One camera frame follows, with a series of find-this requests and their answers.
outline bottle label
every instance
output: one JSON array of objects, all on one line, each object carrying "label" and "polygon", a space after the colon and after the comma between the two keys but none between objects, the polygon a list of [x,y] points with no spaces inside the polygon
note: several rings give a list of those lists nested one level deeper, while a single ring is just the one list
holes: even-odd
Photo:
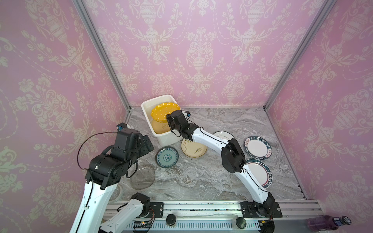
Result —
[{"label": "bottle label", "polygon": [[333,222],[334,224],[339,227],[339,226],[342,226],[343,223],[341,222],[341,220],[339,218],[333,218]]}]

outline beige plate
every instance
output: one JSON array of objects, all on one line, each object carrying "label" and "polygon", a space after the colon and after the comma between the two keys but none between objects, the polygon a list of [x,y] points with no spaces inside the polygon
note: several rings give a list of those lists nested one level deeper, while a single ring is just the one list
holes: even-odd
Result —
[{"label": "beige plate", "polygon": [[207,146],[198,142],[192,142],[188,139],[183,139],[181,142],[181,149],[187,156],[197,158],[206,153]]}]

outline black round cap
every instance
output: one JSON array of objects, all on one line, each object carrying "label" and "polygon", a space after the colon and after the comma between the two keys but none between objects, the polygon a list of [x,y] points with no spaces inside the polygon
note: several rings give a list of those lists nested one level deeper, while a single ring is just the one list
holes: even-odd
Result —
[{"label": "black round cap", "polygon": [[352,221],[349,217],[347,216],[342,216],[341,217],[341,222],[343,225],[351,225]]},{"label": "black round cap", "polygon": [[236,218],[236,225],[240,229],[245,229],[246,228],[246,220],[242,217]]},{"label": "black round cap", "polygon": [[174,214],[167,215],[166,223],[169,226],[173,226],[176,223],[176,216]]}]

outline black mounting plate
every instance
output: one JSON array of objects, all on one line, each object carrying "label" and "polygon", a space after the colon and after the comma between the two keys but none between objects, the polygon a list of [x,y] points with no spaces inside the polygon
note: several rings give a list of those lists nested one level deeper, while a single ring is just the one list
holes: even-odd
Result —
[{"label": "black mounting plate", "polygon": [[[150,209],[154,210],[155,218],[163,217],[163,206],[163,202],[150,202]],[[151,218],[152,215],[152,211],[149,211],[149,214],[145,218]]]},{"label": "black mounting plate", "polygon": [[[262,217],[262,216],[259,216],[258,213],[256,212],[254,202],[243,201],[240,203],[240,205],[241,205],[241,212],[244,218],[261,218]],[[277,202],[275,202],[273,205],[272,217],[282,218],[281,209]]]}]

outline robotic arm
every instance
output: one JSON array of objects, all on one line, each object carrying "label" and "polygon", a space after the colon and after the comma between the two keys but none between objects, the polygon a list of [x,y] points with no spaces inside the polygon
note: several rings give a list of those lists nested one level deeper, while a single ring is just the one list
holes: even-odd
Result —
[{"label": "robotic arm", "polygon": [[176,129],[180,135],[188,140],[199,142],[221,154],[223,167],[234,173],[249,190],[256,205],[257,213],[269,217],[274,207],[275,199],[263,188],[246,164],[245,155],[236,139],[225,140],[216,137],[196,124],[188,123],[188,111],[177,110],[167,115],[167,122],[171,130]]},{"label": "robotic arm", "polygon": [[115,144],[93,158],[85,178],[83,199],[70,233],[120,233],[136,217],[149,213],[150,198],[136,193],[125,207],[109,221],[102,223],[106,205],[121,177],[137,159],[154,149],[149,137],[128,125],[117,125]]}]

